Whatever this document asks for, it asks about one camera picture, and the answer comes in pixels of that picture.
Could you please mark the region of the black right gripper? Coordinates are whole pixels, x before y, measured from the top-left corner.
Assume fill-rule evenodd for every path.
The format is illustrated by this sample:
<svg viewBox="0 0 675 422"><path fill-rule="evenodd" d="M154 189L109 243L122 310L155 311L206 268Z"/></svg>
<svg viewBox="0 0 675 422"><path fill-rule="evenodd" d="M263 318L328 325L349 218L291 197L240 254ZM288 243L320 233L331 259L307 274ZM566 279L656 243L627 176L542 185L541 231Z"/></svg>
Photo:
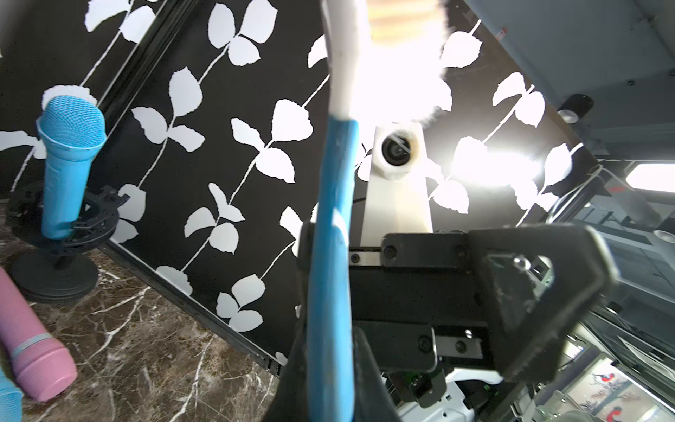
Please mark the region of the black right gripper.
<svg viewBox="0 0 675 422"><path fill-rule="evenodd" d="M315 225L302 224L296 279L307 302ZM555 378L567 335L619 271L587 225L388 234L348 253L356 421L399 421L381 372L485 369ZM307 312L265 421L307 421Z"/></svg>

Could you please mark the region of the pink toy microphone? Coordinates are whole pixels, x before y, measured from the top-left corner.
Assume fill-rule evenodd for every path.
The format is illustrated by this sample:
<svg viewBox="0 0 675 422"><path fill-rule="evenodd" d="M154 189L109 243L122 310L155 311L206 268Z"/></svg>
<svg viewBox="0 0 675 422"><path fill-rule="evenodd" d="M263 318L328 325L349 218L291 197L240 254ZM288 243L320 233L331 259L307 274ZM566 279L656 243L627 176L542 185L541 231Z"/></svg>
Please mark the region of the pink toy microphone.
<svg viewBox="0 0 675 422"><path fill-rule="evenodd" d="M70 351L47 331L5 270L1 271L1 342L15 381L36 402L57 397L77 378Z"/></svg>

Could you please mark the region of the blue white scrub brush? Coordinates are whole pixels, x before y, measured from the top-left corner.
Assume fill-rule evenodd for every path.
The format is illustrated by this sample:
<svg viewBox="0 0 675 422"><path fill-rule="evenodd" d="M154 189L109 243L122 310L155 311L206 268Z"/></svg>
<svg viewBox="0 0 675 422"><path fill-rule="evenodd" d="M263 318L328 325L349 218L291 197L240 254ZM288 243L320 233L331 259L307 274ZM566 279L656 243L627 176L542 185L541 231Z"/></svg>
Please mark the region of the blue white scrub brush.
<svg viewBox="0 0 675 422"><path fill-rule="evenodd" d="M437 107L439 1L324 1L330 100L306 305L308 416L355 415L348 246L360 130L428 119Z"/></svg>

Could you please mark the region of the blue toy microphone lying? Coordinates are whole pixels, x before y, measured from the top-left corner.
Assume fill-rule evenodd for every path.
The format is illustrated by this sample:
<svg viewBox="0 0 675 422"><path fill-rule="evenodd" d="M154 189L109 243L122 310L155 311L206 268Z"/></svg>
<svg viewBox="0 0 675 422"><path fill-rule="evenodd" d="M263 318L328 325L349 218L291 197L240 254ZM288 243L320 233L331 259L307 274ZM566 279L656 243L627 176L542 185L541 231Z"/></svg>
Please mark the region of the blue toy microphone lying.
<svg viewBox="0 0 675 422"><path fill-rule="evenodd" d="M0 379L0 421L21 422L23 392L1 371Z"/></svg>

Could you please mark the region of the black microphone stand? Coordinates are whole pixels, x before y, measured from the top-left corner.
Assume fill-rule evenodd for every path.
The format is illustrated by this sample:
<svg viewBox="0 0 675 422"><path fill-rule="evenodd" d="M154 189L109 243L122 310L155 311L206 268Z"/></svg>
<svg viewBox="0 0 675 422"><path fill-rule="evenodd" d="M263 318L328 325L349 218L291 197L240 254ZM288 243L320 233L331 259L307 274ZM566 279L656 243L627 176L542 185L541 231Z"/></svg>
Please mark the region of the black microphone stand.
<svg viewBox="0 0 675 422"><path fill-rule="evenodd" d="M101 193L87 191L72 233L62 240L42 236L41 182L25 186L10 196L6 225L18 239L33 246L10 265L9 274L29 302L76 302L98 283L98 266L86 253L105 244L116 231L119 208L130 196L104 186Z"/></svg>

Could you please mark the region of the blue toy microphone in stand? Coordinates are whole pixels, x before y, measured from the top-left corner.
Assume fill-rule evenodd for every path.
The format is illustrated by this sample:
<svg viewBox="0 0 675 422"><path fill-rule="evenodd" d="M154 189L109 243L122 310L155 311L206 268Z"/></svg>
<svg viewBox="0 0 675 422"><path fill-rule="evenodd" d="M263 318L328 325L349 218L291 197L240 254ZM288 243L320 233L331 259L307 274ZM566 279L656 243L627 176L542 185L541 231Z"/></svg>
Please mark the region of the blue toy microphone in stand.
<svg viewBox="0 0 675 422"><path fill-rule="evenodd" d="M41 233L62 240L73 232L92 162L107 140L105 118L91 102L62 95L47 103L36 127L47 151Z"/></svg>

